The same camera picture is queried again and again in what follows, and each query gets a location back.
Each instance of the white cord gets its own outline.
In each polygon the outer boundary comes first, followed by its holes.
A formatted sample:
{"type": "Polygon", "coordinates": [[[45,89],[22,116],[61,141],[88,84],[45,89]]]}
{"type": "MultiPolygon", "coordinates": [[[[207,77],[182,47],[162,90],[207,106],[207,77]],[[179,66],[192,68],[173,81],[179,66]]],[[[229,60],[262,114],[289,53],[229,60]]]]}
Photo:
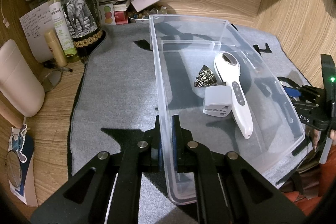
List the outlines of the white cord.
{"type": "Polygon", "coordinates": [[[7,18],[4,17],[3,12],[2,12],[2,0],[0,0],[0,8],[1,8],[1,15],[2,15],[2,18],[3,18],[2,23],[5,24],[6,28],[8,28],[9,27],[9,22],[8,22],[7,18]]]}

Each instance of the handwritten note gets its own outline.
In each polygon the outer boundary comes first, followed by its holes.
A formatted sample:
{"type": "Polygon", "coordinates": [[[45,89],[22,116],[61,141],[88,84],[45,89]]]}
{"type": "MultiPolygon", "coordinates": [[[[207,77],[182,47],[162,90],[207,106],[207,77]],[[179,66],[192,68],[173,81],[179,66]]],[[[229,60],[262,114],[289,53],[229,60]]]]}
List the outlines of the handwritten note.
{"type": "Polygon", "coordinates": [[[20,22],[36,61],[42,63],[52,59],[53,55],[43,36],[54,28],[48,2],[20,17],[20,22]]]}

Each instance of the gray mat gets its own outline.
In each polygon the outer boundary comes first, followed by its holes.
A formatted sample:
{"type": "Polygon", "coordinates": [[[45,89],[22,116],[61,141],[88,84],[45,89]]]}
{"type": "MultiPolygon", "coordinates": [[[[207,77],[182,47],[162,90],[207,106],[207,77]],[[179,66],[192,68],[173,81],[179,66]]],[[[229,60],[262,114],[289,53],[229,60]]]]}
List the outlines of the gray mat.
{"type": "MultiPolygon", "coordinates": [[[[272,54],[262,54],[276,76],[308,84],[287,59],[275,36],[248,27],[236,26],[245,39],[272,54]]],[[[73,111],[70,131],[71,170],[76,173],[100,151],[111,154],[124,150],[143,132],[154,127],[157,90],[149,27],[141,24],[118,25],[105,29],[106,39],[91,54],[83,76],[78,102],[73,111]]],[[[263,175],[274,185],[293,170],[311,150],[303,146],[295,156],[289,154],[263,175]]],[[[164,174],[142,176],[139,223],[196,223],[188,207],[177,207],[167,198],[164,174]]]]}

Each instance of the dark glass bottle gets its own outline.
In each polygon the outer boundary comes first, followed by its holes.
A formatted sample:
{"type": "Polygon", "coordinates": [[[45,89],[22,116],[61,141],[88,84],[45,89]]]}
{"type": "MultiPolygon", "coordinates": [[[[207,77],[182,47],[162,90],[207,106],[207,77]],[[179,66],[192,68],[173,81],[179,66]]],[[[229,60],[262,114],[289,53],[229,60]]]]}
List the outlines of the dark glass bottle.
{"type": "Polygon", "coordinates": [[[86,61],[103,40],[96,0],[61,0],[78,55],[86,61]]]}

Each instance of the card with colored circles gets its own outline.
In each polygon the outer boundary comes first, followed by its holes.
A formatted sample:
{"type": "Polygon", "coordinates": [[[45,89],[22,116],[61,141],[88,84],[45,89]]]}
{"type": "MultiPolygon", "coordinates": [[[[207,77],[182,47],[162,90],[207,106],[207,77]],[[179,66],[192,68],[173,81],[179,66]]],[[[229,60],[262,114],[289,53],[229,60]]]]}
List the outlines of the card with colored circles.
{"type": "Polygon", "coordinates": [[[112,4],[98,6],[100,23],[102,26],[115,25],[114,10],[112,4]]]}

